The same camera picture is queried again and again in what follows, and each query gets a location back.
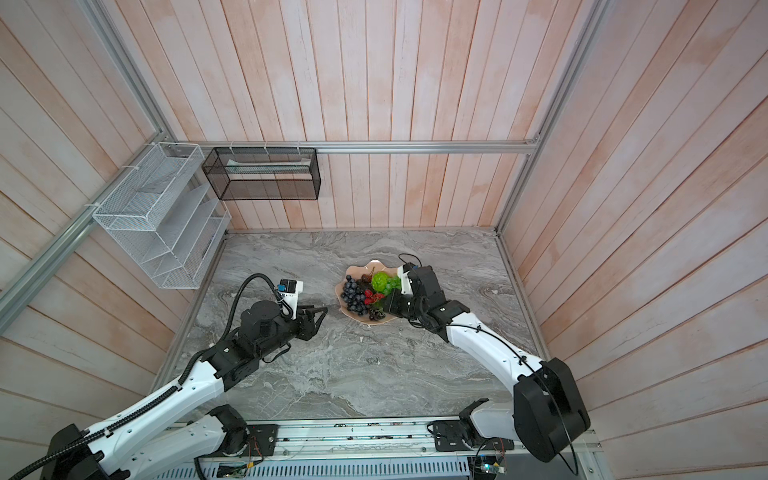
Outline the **dark purple grape bunch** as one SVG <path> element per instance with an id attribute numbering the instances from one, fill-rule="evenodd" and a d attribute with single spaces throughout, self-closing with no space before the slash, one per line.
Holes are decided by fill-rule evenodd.
<path id="1" fill-rule="evenodd" d="M 346 310 L 357 316 L 368 315 L 369 305 L 367 300 L 371 296 L 371 294 L 368 294 L 369 290 L 370 284 L 364 279 L 357 279 L 347 275 L 340 295 Z"/>

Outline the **black cherry pair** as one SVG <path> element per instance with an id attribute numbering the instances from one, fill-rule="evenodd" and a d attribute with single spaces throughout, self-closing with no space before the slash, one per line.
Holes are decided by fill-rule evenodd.
<path id="1" fill-rule="evenodd" d="M 387 314 L 382 308 L 370 308 L 368 310 L 368 318 L 370 321 L 382 321 L 386 318 Z"/>

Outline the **bumpy green fake fruit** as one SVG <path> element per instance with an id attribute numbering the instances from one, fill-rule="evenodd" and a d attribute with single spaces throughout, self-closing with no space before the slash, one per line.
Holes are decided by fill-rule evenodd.
<path id="1" fill-rule="evenodd" d="M 376 272 L 371 277 L 371 286 L 375 292 L 384 296 L 389 295 L 392 290 L 390 275 L 384 271 Z"/>

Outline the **red cherry pair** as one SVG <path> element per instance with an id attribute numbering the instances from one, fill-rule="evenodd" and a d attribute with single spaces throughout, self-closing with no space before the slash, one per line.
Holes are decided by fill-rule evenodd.
<path id="1" fill-rule="evenodd" d="M 381 292 L 365 290 L 363 302 L 365 305 L 371 305 L 383 300 L 384 298 L 385 298 L 385 295 Z"/>

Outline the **green grape bunch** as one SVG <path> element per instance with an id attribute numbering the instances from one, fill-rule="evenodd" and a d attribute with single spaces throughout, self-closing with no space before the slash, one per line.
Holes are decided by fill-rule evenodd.
<path id="1" fill-rule="evenodd" d="M 401 289 L 401 279 L 398 276 L 388 277 L 385 282 L 383 293 L 385 295 L 390 295 L 392 292 L 400 291 Z"/>

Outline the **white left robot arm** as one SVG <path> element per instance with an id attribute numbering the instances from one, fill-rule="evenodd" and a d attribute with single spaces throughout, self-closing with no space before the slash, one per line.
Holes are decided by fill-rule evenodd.
<path id="1" fill-rule="evenodd" d="M 197 457 L 241 454 L 252 447 L 252 435 L 230 405 L 183 429 L 168 428 L 288 352 L 291 340 L 312 339 L 327 313 L 286 300 L 254 303 L 239 327 L 227 326 L 216 344 L 196 353 L 164 387 L 83 430 L 69 425 L 57 432 L 36 465 L 42 478 L 151 479 Z"/>

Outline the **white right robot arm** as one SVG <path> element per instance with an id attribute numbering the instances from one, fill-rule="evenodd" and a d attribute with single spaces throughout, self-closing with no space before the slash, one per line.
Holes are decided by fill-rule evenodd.
<path id="1" fill-rule="evenodd" d="M 475 313 L 449 300 L 430 266 L 397 269 L 400 287 L 385 310 L 439 336 L 470 355 L 510 392 L 506 403 L 481 401 L 467 410 L 466 423 L 482 438 L 514 439 L 536 459 L 550 462 L 573 448 L 591 419 L 570 368 L 543 360 L 502 338 Z"/>

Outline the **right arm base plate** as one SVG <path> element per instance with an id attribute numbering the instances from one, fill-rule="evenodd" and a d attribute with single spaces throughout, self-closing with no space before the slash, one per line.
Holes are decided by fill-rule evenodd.
<path id="1" fill-rule="evenodd" d="M 468 420 L 437 420 L 427 425 L 438 452 L 458 452 L 490 448 L 499 452 L 514 449 L 514 441 L 499 437 L 485 438 Z"/>

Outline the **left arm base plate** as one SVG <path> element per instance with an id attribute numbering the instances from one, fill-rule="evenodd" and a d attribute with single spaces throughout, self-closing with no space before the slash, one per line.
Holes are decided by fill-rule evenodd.
<path id="1" fill-rule="evenodd" d="M 274 455 L 278 440 L 278 424 L 249 424 L 227 432 L 219 447 L 204 457 L 256 457 Z"/>

